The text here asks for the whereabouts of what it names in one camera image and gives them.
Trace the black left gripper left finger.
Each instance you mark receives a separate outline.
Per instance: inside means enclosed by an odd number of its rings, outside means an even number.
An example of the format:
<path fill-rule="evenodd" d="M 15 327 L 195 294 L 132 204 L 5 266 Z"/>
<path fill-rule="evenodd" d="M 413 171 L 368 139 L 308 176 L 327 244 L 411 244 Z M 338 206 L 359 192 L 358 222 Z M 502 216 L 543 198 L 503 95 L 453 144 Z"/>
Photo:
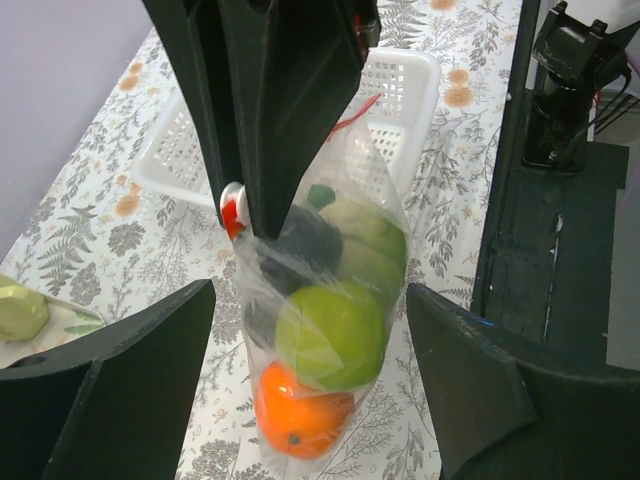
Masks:
<path fill-rule="evenodd" d="M 196 280 L 3 368 L 2 478 L 174 478 L 215 302 Z"/>

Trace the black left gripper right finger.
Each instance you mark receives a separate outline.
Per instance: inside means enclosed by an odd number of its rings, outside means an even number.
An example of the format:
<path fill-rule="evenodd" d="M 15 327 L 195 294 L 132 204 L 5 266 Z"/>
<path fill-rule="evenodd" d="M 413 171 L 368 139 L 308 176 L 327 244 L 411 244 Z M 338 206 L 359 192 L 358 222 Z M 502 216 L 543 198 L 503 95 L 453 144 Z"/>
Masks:
<path fill-rule="evenodd" d="M 635 479 L 639 374 L 494 325 L 430 288 L 407 318 L 444 479 Z"/>

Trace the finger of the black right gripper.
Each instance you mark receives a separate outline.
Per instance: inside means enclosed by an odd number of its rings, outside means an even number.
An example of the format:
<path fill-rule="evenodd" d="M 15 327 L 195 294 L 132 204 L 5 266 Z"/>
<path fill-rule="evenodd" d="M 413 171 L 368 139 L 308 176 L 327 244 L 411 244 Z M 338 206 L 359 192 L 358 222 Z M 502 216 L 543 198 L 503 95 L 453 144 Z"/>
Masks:
<path fill-rule="evenodd" d="M 213 190 L 243 181 L 222 16 L 216 1 L 144 0 L 192 120 Z"/>
<path fill-rule="evenodd" d="M 372 1 L 220 1 L 229 82 L 214 109 L 220 186 L 246 189 L 254 234 L 280 235 L 375 45 Z"/>

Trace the fake dark purple plum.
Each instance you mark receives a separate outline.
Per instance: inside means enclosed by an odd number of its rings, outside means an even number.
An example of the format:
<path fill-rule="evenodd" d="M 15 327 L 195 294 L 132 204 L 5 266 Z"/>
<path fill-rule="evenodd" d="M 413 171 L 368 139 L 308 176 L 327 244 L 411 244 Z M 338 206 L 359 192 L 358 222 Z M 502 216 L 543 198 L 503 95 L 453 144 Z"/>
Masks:
<path fill-rule="evenodd" d="M 341 260 L 343 237 L 318 212 L 293 205 L 277 240 L 262 241 L 257 248 L 262 277 L 280 294 L 333 274 Z"/>

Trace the clear zip top bag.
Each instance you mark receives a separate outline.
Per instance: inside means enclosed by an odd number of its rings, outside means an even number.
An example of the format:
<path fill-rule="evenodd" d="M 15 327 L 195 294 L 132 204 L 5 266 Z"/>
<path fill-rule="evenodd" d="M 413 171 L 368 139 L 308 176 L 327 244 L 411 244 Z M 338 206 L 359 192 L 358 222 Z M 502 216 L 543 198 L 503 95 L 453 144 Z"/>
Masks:
<path fill-rule="evenodd" d="M 380 374 L 405 285 L 407 220 L 369 123 L 376 103 L 333 128 L 276 239 L 254 233 L 244 185 L 220 197 L 258 443 L 283 479 L 318 470 L 342 439 Z"/>

